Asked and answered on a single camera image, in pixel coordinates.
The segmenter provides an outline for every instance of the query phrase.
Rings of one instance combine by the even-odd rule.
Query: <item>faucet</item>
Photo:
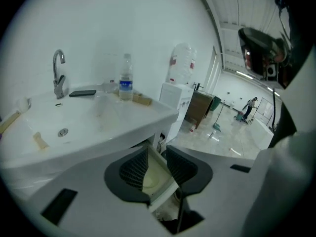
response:
[[[65,55],[64,52],[59,49],[56,50],[53,56],[53,72],[54,72],[54,93],[57,97],[57,99],[64,97],[64,92],[63,92],[63,84],[65,82],[66,77],[64,75],[61,75],[59,79],[57,79],[57,73],[56,73],[56,60],[57,56],[60,56],[60,63],[65,63]]]

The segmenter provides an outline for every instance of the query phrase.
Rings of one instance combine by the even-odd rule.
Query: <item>drain grate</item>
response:
[[[67,133],[68,133],[68,129],[67,129],[67,128],[61,129],[61,130],[58,132],[58,137],[59,137],[59,138],[64,137]]]

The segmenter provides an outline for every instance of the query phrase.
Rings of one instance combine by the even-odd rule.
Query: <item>water bottle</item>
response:
[[[124,54],[124,64],[119,80],[119,98],[122,101],[133,100],[133,67],[129,53]]]

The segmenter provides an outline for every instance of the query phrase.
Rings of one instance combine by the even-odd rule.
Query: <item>plastic bottle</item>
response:
[[[192,75],[192,49],[188,43],[176,45],[173,49],[167,82],[172,84],[186,84]]]
[[[133,100],[133,67],[129,53],[124,54],[124,64],[119,80],[119,98],[122,101]]]
[[[197,123],[195,123],[194,125],[191,126],[190,128],[190,132],[194,132],[194,130],[196,129]]]

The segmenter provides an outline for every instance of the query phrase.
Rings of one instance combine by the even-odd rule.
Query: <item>cleaning cart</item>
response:
[[[242,116],[243,116],[243,112],[238,112],[237,116],[234,116],[234,118],[241,122],[242,121],[242,119],[241,119]]]

